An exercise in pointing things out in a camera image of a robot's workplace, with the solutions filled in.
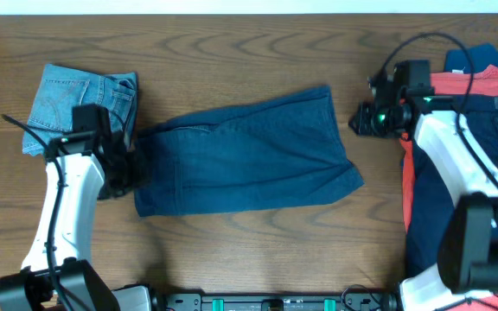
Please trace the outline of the dark navy shorts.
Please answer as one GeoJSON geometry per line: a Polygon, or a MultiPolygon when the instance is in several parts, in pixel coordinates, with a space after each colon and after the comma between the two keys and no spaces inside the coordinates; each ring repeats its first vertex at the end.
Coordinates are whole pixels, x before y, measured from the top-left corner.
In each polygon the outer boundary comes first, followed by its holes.
{"type": "Polygon", "coordinates": [[[134,194],[141,217],[326,205],[364,184],[328,86],[176,117],[137,146],[150,173],[134,194]]]}

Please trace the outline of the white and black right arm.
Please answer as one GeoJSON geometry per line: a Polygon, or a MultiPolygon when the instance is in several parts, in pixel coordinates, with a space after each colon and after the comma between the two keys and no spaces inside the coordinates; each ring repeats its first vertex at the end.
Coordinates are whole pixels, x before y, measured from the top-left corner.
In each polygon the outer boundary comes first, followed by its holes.
{"type": "Polygon", "coordinates": [[[370,102],[349,121],[360,136],[414,141],[434,164],[454,210],[436,262],[399,285],[403,310],[448,310],[498,294],[498,168],[469,129],[464,112],[474,89],[442,93],[425,65],[407,63],[369,80],[370,102]]]}

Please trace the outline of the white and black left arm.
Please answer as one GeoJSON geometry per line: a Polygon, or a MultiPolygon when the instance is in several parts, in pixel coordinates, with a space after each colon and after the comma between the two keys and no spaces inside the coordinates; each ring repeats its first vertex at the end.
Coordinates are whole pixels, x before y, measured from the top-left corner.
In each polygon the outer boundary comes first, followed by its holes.
{"type": "Polygon", "coordinates": [[[53,139],[46,150],[48,186],[34,242],[20,272],[0,278],[2,310],[42,310],[57,296],[66,310],[154,310],[145,284],[111,290],[91,265],[94,212],[112,135],[88,130],[53,139]]]}

